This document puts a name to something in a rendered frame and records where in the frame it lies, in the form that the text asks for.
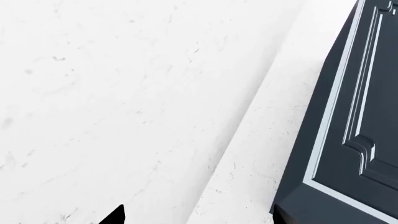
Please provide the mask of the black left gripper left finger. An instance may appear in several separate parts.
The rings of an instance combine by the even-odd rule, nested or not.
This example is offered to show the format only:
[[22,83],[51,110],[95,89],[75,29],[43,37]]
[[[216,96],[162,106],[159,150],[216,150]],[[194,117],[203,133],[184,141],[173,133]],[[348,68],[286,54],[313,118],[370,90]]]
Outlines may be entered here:
[[120,205],[113,210],[106,218],[104,218],[98,224],[124,224],[125,222],[125,211],[124,205]]

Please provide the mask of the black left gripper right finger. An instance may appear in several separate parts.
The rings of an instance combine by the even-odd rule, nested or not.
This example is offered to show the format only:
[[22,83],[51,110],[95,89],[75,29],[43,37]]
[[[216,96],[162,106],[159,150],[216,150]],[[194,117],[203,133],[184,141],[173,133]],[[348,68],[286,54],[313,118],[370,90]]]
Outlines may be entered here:
[[272,213],[274,224],[299,224],[298,221],[279,205],[274,205]]

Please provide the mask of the dark blue panelled cabinet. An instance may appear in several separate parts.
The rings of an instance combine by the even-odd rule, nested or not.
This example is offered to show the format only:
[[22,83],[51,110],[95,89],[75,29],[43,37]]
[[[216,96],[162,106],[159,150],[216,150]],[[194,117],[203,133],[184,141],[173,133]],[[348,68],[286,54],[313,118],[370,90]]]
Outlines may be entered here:
[[274,205],[298,224],[398,224],[398,0],[356,0]]

